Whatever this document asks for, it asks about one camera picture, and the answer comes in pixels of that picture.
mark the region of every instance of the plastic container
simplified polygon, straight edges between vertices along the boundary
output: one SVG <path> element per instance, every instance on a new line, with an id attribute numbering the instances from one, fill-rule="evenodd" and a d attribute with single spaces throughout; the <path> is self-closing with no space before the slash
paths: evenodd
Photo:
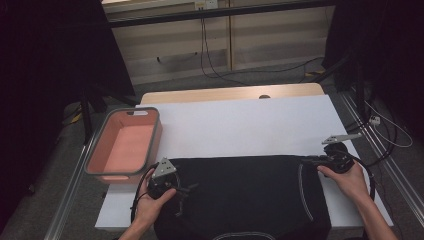
<path id="1" fill-rule="evenodd" d="M 156 108 L 112 111 L 92 138 L 85 172 L 107 184 L 138 183 L 156 160 L 161 134 Z"/>

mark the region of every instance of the white paper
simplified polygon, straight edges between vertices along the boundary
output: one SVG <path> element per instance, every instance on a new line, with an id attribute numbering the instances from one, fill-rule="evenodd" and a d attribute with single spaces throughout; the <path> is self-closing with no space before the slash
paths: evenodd
<path id="1" fill-rule="evenodd" d="M 328 96 L 149 104 L 140 107 L 155 107 L 160 113 L 163 133 L 157 161 L 162 157 L 324 155 L 323 140 L 331 135 L 346 134 Z M 345 144 L 349 153 L 358 156 L 350 141 Z M 320 179 L 333 228 L 362 226 L 355 207 L 333 180 L 322 176 Z M 123 204 L 124 200 L 121 204 L 118 196 L 116 192 L 108 192 L 96 227 L 105 229 L 129 225 L 129 221 L 125 220 L 129 219 L 129 213 L 125 210 L 131 205 L 134 193 L 129 200 L 125 200 L 130 202 L 129 205 Z M 386 221 L 393 225 L 378 194 L 376 203 Z"/>

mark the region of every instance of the black cloth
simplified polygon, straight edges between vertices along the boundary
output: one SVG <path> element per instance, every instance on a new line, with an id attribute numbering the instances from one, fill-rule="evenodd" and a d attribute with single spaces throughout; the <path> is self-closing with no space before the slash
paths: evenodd
<path id="1" fill-rule="evenodd" d="M 181 187 L 198 183 L 176 217 L 166 203 L 154 225 L 167 239 L 326 239 L 331 228 L 317 170 L 301 156 L 171 159 Z"/>

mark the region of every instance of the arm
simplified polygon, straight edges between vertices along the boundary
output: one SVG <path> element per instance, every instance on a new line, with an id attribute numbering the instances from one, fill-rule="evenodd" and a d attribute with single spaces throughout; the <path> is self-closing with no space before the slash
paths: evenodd
<path id="1" fill-rule="evenodd" d="M 151 169 L 146 179 L 143 181 L 139 196 L 147 193 L 147 183 L 152 176 L 154 169 Z M 137 205 L 137 212 L 134 221 L 127 228 L 127 230 L 119 238 L 120 240 L 135 240 L 140 239 L 141 236 L 153 225 L 156 218 L 159 216 L 160 210 L 169 199 L 171 199 L 176 193 L 175 189 L 169 189 L 160 198 L 154 200 L 149 195 L 145 194 L 142 196 Z"/>
<path id="2" fill-rule="evenodd" d="M 318 170 L 333 179 L 341 191 L 353 201 L 371 240 L 397 240 L 369 196 L 362 167 L 356 161 L 355 165 L 344 174 L 337 174 L 325 166 L 318 166 Z"/>

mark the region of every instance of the hand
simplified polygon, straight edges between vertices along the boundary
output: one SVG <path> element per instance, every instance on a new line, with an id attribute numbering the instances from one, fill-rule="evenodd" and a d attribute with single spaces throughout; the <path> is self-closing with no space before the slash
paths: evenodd
<path id="1" fill-rule="evenodd" d="M 134 221 L 131 223 L 130 227 L 122 234 L 119 238 L 120 240 L 135 240 L 140 239 L 141 236 L 146 232 L 150 226 L 156 221 L 159 216 L 160 209 L 163 204 L 165 204 L 169 199 L 171 199 L 177 192 L 175 189 L 171 188 L 166 191 L 160 198 L 154 200 L 147 194 L 147 183 L 154 169 L 151 169 L 141 184 L 140 191 L 138 196 L 144 194 L 137 204 L 137 212 L 135 214 Z"/>
<path id="2" fill-rule="evenodd" d="M 364 173 L 358 162 L 355 161 L 352 168 L 343 174 L 335 173 L 325 166 L 318 166 L 317 169 L 327 177 L 333 179 L 340 190 L 352 201 L 357 202 L 361 199 L 369 198 Z"/>
<path id="3" fill-rule="evenodd" d="M 146 179 L 143 181 L 139 195 L 147 193 L 147 183 L 149 182 L 150 178 L 152 177 L 152 174 L 154 172 L 154 169 L 151 169 L 147 175 Z M 147 224 L 149 227 L 156 221 L 157 217 L 159 216 L 160 210 L 162 206 L 171 199 L 176 193 L 176 190 L 171 188 L 168 191 L 166 191 L 160 198 L 153 199 L 148 194 L 145 194 L 140 198 L 137 205 L 137 212 L 134 218 L 134 222 L 139 222 L 142 224 Z"/>

